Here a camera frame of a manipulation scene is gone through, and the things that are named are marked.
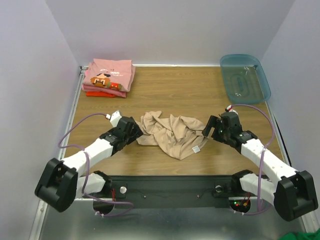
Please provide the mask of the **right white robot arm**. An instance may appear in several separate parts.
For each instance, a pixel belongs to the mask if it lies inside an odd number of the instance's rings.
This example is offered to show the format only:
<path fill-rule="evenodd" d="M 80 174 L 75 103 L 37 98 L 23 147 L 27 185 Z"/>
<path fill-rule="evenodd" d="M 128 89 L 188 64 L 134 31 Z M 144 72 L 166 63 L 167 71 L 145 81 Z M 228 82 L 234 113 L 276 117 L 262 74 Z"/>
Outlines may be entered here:
<path fill-rule="evenodd" d="M 234 148 L 261 167 L 266 175 L 262 178 L 250 170 L 233 174 L 230 182 L 233 194 L 248 192 L 259 197 L 271 204 L 287 222 L 318 209 L 313 176 L 306 170 L 298 171 L 284 163 L 253 132 L 243 130 L 236 112 L 210 116 L 202 134 Z"/>

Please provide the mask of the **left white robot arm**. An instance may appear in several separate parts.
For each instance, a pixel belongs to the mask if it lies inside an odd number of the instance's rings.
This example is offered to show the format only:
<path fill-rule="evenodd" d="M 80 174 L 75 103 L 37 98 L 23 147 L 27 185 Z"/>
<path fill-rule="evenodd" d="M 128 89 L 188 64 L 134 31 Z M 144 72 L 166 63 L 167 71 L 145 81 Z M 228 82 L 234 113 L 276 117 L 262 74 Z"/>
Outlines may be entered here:
<path fill-rule="evenodd" d="M 119 111 L 103 114 L 112 128 L 101 134 L 92 144 L 82 147 L 72 144 L 79 151 L 62 159 L 47 162 L 35 187 L 34 194 L 58 212 L 68 209 L 75 199 L 86 197 L 107 204 L 134 207 L 131 202 L 116 201 L 112 180 L 102 171 L 89 173 L 100 161 L 112 157 L 125 146 L 143 135 L 132 117 L 122 116 Z"/>

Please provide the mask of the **beige t shirt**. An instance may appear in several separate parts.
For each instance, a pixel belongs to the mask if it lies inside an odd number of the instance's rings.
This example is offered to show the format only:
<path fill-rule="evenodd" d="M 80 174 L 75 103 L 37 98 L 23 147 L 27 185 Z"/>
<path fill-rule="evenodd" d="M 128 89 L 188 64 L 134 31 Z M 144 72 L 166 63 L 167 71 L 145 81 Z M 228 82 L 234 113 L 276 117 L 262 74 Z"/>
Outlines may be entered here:
<path fill-rule="evenodd" d="M 168 156 L 183 160 L 200 150 L 208 142 L 202 134 L 205 125 L 187 116 L 163 117 L 162 111 L 148 111 L 136 122 L 143 135 L 137 139 L 142 146 L 158 146 Z"/>

